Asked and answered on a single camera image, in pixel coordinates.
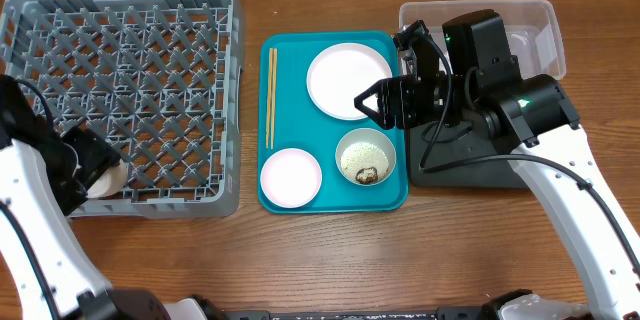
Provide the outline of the white rice grains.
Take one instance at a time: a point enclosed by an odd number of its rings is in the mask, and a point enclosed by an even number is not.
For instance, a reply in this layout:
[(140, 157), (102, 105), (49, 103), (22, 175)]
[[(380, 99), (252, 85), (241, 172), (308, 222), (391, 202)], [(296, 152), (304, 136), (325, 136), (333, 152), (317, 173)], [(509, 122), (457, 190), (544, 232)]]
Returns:
[(382, 181), (389, 171), (389, 160), (384, 151), (368, 142), (357, 142), (348, 146), (340, 156), (339, 165), (342, 174), (356, 184), (360, 184), (355, 176), (361, 168), (376, 167), (378, 182)]

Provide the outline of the white ceramic cup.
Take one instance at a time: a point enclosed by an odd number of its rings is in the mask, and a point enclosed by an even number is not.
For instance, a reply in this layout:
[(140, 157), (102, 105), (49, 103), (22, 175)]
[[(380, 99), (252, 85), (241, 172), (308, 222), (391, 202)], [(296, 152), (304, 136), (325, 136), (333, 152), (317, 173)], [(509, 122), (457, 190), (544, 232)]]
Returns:
[(109, 167), (93, 185), (87, 190), (88, 199), (109, 197), (121, 191), (128, 180), (127, 164), (120, 160), (113, 167)]

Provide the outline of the brown food scrap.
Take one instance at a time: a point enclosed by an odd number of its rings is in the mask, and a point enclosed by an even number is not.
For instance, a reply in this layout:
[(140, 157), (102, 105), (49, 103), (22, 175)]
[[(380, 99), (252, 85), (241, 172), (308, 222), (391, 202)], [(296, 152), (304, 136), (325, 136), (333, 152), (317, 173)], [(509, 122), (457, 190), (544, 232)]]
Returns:
[(361, 168), (356, 173), (355, 179), (363, 185), (374, 184), (379, 181), (378, 170), (376, 167)]

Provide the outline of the grey-green ceramic bowl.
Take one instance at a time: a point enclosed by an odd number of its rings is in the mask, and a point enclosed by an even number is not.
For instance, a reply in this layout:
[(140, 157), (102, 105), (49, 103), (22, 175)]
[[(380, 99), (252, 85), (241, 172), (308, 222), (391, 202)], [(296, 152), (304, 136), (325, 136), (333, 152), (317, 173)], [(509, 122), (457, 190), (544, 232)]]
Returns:
[[(386, 156), (388, 157), (389, 171), (387, 176), (382, 181), (375, 184), (371, 184), (371, 185), (360, 185), (350, 181), (342, 174), (340, 170), (340, 165), (339, 165), (340, 156), (348, 146), (357, 142), (368, 142), (373, 145), (376, 145), (379, 148), (381, 148), (386, 154)], [(393, 143), (383, 132), (379, 130), (371, 129), (371, 128), (358, 128), (348, 132), (339, 141), (338, 146), (336, 148), (335, 160), (336, 160), (336, 165), (338, 167), (338, 170), (348, 181), (360, 186), (373, 186), (373, 185), (377, 185), (379, 183), (384, 182), (391, 175), (391, 173), (396, 167), (397, 156), (396, 156), (396, 150)]]

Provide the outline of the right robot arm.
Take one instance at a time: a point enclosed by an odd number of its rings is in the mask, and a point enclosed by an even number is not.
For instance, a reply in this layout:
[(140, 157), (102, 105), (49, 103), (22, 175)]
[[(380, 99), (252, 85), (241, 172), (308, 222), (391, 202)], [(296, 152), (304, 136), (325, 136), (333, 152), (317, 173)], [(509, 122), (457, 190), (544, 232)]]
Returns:
[(485, 132), (493, 155), (419, 162), (422, 173), (505, 161), (543, 206), (585, 288), (595, 319), (639, 316), (639, 235), (596, 165), (580, 117), (551, 76), (483, 86), (465, 78), (465, 119)]

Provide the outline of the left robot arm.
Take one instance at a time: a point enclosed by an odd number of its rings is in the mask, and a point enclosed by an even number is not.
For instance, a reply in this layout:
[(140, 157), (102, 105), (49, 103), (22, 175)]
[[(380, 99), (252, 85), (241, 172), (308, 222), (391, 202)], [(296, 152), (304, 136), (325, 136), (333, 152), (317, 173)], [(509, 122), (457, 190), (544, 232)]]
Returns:
[(25, 319), (166, 319), (147, 290), (115, 290), (91, 263), (67, 216), (121, 163), (91, 130), (59, 135), (49, 109), (36, 114), (22, 89), (1, 78), (1, 253)]

